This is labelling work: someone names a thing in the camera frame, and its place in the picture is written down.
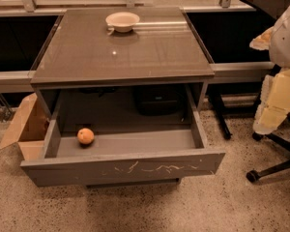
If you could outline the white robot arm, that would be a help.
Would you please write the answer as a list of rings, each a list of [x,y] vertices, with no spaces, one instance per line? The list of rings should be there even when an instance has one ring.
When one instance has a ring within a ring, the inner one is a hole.
[[[270,134],[290,112],[290,6],[273,27],[254,38],[249,46],[268,50],[270,61],[280,67],[277,74],[264,78],[253,123],[256,133]]]

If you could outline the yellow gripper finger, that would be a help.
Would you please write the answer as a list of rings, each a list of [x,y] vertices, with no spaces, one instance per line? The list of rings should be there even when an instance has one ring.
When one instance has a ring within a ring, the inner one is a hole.
[[[270,134],[280,126],[290,112],[290,69],[275,76],[265,76],[260,100],[253,130],[262,135]]]
[[[254,38],[250,42],[249,47],[256,50],[268,50],[270,47],[272,33],[273,28],[272,27],[268,28],[262,34]]]

